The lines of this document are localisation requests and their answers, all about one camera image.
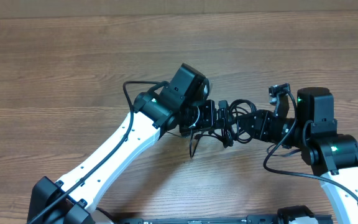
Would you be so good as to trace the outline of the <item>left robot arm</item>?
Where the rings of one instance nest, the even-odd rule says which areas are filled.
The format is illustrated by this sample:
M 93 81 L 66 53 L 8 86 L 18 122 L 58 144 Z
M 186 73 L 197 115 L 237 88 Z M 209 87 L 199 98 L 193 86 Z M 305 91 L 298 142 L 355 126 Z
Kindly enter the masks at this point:
M 209 80 L 182 64 L 169 82 L 148 81 L 150 88 L 129 100 L 129 113 L 116 131 L 85 161 L 53 182 L 42 177 L 33 187 L 28 223 L 112 223 L 98 208 L 104 194 L 129 164 L 167 131 L 183 134 L 214 121 Z

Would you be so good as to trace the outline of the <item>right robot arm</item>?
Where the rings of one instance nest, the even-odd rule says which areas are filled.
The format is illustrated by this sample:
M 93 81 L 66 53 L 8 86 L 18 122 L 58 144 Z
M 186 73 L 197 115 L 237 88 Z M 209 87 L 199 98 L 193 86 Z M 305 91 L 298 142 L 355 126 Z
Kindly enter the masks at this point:
M 358 223 L 358 142 L 339 134 L 334 117 L 334 97 L 324 87 L 307 87 L 292 95 L 289 85 L 269 88 L 274 111 L 255 110 L 237 115 L 233 123 L 240 134 L 271 142 L 275 147 L 296 147 L 312 173 L 269 172 L 319 181 L 338 223 Z

